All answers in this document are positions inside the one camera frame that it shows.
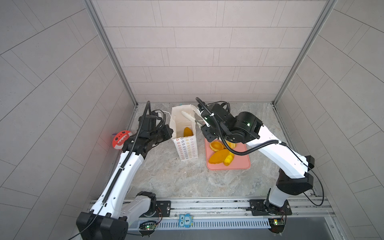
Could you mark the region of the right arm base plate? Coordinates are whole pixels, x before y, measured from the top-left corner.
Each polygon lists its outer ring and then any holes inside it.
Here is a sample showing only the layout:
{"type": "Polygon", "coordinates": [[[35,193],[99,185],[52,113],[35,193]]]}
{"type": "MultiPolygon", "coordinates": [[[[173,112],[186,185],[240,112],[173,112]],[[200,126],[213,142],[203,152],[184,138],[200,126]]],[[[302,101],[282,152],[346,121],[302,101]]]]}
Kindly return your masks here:
{"type": "Polygon", "coordinates": [[[288,200],[285,200],[282,207],[277,207],[268,200],[250,200],[250,208],[248,211],[252,212],[253,216],[291,216],[292,209],[288,200]]]}

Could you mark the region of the long baguette fake bread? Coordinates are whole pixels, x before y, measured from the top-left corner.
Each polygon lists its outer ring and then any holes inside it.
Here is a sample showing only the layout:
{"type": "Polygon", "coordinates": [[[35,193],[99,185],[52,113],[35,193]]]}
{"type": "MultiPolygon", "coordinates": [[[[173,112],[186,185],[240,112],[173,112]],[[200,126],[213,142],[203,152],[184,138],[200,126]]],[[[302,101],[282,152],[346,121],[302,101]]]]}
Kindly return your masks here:
{"type": "Polygon", "coordinates": [[[184,134],[183,135],[184,135],[184,138],[187,138],[187,137],[193,136],[194,133],[193,133],[192,129],[190,129],[189,127],[186,127],[184,129],[184,134]]]}

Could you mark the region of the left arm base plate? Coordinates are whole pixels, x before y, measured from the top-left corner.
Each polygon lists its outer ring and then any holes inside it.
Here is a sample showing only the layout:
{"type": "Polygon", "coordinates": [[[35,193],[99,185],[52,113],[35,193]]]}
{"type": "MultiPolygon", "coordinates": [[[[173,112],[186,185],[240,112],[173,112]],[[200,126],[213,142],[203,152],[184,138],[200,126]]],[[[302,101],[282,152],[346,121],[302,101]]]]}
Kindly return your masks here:
{"type": "Polygon", "coordinates": [[[159,216],[159,212],[157,209],[161,210],[161,213],[163,214],[163,217],[169,217],[171,212],[171,201],[157,201],[156,202],[156,210],[153,215],[151,215],[151,218],[157,218],[159,216]]]}

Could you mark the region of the white printed paper bag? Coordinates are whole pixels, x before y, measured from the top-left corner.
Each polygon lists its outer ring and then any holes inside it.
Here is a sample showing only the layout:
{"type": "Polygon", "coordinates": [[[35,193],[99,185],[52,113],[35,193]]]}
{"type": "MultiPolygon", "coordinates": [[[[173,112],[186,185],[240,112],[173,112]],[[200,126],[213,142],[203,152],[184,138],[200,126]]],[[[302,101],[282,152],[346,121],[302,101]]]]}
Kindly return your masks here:
{"type": "Polygon", "coordinates": [[[186,119],[181,111],[189,113],[195,117],[195,112],[192,107],[194,105],[181,105],[172,108],[170,128],[173,129],[172,141],[175,144],[176,150],[179,154],[181,161],[192,160],[198,158],[198,143],[196,137],[196,123],[186,119]],[[184,138],[184,129],[189,127],[192,129],[194,135],[184,138]]]}

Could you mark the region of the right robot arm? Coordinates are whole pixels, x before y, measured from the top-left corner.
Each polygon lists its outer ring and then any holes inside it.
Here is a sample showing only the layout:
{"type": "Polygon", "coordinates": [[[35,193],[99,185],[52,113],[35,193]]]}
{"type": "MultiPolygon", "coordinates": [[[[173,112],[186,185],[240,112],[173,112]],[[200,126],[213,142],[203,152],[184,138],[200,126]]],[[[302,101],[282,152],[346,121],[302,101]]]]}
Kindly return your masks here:
{"type": "Polygon", "coordinates": [[[198,124],[208,142],[221,140],[225,147],[229,143],[245,144],[249,146],[246,151],[240,152],[233,148],[229,148],[229,151],[236,156],[260,151],[280,168],[276,185],[269,190],[262,204],[252,208],[252,212],[288,215],[288,197],[303,194],[313,188],[314,177],[310,171],[314,168],[315,159],[293,151],[252,113],[241,112],[234,117],[227,102],[210,105],[201,100],[198,102],[198,106],[193,106],[190,111],[181,110],[181,115],[198,124]]]}

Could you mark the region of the orange oval fake bread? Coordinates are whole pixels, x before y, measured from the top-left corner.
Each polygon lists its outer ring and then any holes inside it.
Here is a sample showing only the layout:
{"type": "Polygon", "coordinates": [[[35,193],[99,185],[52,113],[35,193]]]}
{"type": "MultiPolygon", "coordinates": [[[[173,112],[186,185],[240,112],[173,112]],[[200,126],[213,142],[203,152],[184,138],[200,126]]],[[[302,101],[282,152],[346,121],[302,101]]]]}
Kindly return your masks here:
{"type": "Polygon", "coordinates": [[[210,164],[223,163],[230,153],[231,152],[228,149],[219,150],[209,158],[209,163],[210,164]]]}

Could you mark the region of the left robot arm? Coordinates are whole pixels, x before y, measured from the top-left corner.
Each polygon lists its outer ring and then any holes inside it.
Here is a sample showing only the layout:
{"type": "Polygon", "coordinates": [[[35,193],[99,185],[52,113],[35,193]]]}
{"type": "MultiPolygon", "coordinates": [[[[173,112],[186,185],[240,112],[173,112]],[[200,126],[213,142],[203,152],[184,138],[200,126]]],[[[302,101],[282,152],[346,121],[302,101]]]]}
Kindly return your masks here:
{"type": "Polygon", "coordinates": [[[124,199],[133,178],[148,152],[172,137],[166,114],[154,110],[139,118],[136,134],[121,131],[113,139],[113,147],[121,155],[108,184],[88,212],[80,213],[76,225],[83,240],[124,240],[129,225],[143,214],[156,212],[156,195],[140,192],[127,206],[124,199]]]}

